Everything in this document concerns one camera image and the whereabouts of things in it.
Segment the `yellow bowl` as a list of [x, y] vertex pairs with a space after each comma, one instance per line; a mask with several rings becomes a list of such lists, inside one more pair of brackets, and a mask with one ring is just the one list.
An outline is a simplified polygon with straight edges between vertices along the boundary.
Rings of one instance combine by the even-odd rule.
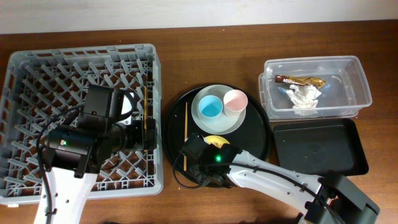
[[206, 137], [204, 137], [204, 140], [208, 144], [212, 144], [219, 149], [221, 149], [224, 144], [229, 144], [228, 140], [226, 140], [225, 138], [223, 138], [221, 136], [216, 136], [216, 135], [206, 136]]

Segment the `wooden chopstick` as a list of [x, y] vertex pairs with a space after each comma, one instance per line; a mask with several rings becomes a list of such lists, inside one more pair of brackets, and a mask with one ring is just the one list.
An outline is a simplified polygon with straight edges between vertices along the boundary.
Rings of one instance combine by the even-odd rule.
[[[184, 142], [188, 138], [188, 102], [185, 103], [185, 125], [184, 125]], [[187, 171], [187, 157], [183, 157], [183, 171]]]
[[147, 118], [148, 118], [148, 112], [147, 112], [147, 85], [144, 87], [144, 130], [147, 132]]

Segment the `white napkin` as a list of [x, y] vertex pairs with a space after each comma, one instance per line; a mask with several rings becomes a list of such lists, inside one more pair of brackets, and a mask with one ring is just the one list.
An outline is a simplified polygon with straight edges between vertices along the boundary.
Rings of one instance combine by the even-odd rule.
[[286, 94], [294, 104], [294, 109], [307, 109], [317, 107], [317, 98], [322, 93], [313, 85], [290, 85], [290, 88], [286, 91]]

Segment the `gold brown snack wrapper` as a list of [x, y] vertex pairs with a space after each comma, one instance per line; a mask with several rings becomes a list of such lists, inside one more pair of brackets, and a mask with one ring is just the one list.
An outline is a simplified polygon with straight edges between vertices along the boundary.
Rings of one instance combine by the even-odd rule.
[[276, 83], [289, 83], [289, 84], [301, 85], [301, 86], [313, 85], [317, 88], [322, 88], [326, 84], [326, 81], [322, 80], [321, 78], [291, 77], [291, 76], [285, 76], [285, 75], [276, 75], [275, 82]]

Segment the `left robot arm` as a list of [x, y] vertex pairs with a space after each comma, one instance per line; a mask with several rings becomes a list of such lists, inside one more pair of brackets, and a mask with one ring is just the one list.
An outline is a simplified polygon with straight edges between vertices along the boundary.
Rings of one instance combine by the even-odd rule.
[[79, 223], [88, 196], [105, 160], [123, 150], [155, 149], [157, 128], [153, 118], [131, 118], [139, 100], [133, 90], [90, 85], [85, 102], [54, 116], [66, 116], [36, 148], [42, 192], [35, 223]]

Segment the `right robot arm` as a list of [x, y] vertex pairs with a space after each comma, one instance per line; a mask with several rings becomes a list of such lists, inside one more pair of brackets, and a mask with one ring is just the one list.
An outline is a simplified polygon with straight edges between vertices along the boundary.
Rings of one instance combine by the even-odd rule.
[[264, 193], [299, 212], [299, 223], [375, 223], [380, 208], [347, 177], [296, 173], [229, 144], [184, 145], [200, 185], [237, 186]]

